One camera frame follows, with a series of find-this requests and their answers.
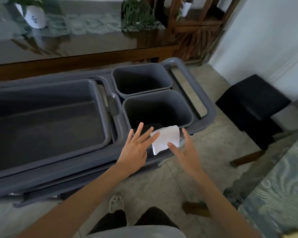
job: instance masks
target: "white tissue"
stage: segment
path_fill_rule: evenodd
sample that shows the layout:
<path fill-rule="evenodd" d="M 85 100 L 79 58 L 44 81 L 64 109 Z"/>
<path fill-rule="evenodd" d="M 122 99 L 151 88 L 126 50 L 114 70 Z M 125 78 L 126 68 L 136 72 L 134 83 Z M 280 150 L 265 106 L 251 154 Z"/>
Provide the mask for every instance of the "white tissue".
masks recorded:
<path fill-rule="evenodd" d="M 169 126 L 165 128 L 160 128 L 158 130 L 153 131 L 150 136 L 153 136 L 156 132 L 160 132 L 158 139 L 155 140 L 152 144 L 153 154 L 156 155 L 160 151 L 163 151 L 168 148 L 168 143 L 171 142 L 176 147 L 179 147 L 180 143 L 180 131 L 179 127 Z"/>

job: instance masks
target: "white sneaker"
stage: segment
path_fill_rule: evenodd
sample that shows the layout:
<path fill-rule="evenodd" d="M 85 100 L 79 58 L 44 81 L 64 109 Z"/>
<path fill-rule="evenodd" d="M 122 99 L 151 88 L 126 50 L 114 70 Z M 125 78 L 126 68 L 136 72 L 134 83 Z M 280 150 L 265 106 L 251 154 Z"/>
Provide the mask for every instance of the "white sneaker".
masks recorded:
<path fill-rule="evenodd" d="M 120 195 L 113 195 L 109 201 L 109 212 L 114 213 L 116 210 L 124 211 L 124 202 Z"/>

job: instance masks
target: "left hand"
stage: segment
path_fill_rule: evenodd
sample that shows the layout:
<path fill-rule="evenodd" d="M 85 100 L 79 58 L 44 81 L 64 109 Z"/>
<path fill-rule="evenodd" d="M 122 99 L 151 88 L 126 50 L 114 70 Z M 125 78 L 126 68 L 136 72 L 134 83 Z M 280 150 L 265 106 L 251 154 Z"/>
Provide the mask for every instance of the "left hand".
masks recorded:
<path fill-rule="evenodd" d="M 128 175 L 135 173 L 145 164 L 147 159 L 147 148 L 160 135 L 160 132 L 157 132 L 147 139 L 153 131 L 153 127 L 151 127 L 147 132 L 140 136 L 143 126 L 144 124 L 141 122 L 134 136 L 132 136 L 133 129 L 130 130 L 126 144 L 116 163 L 116 165 L 122 166 Z"/>

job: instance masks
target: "hand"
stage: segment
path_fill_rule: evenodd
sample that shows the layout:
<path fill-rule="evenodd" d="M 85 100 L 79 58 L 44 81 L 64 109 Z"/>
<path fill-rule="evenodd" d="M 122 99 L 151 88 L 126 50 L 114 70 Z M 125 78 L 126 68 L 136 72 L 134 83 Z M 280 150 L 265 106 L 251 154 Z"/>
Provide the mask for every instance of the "hand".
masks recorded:
<path fill-rule="evenodd" d="M 160 135 L 160 132 L 157 132 L 147 139 L 153 131 L 153 127 L 151 127 L 147 132 L 140 136 L 143 126 L 144 124 L 141 122 L 134 136 L 132 136 L 133 129 L 129 131 L 126 144 L 116 163 L 117 165 L 123 166 L 123 169 L 127 172 L 128 176 L 135 173 L 145 164 L 147 159 L 147 148 Z"/>
<path fill-rule="evenodd" d="M 185 128 L 182 128 L 182 132 L 185 138 L 184 152 L 180 152 L 177 149 L 177 147 L 175 147 L 175 145 L 170 142 L 168 143 L 168 147 L 172 151 L 172 153 L 174 153 L 175 156 L 177 156 L 184 171 L 192 177 L 197 178 L 199 173 L 203 171 L 202 166 L 200 164 L 200 159 L 193 145 L 193 142 Z"/>

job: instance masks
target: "black pants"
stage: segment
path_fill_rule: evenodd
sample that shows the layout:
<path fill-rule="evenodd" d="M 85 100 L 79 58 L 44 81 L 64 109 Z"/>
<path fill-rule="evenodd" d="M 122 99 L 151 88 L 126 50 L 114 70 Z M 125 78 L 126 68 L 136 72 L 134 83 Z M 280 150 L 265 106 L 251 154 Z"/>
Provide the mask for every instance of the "black pants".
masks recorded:
<path fill-rule="evenodd" d="M 157 207 L 149 208 L 135 224 L 135 226 L 143 225 L 165 225 L 179 229 L 179 227 Z M 127 226 L 126 213 L 123 210 L 116 210 L 114 213 L 107 213 L 103 218 L 101 218 L 94 228 L 92 228 L 89 234 L 124 226 Z"/>

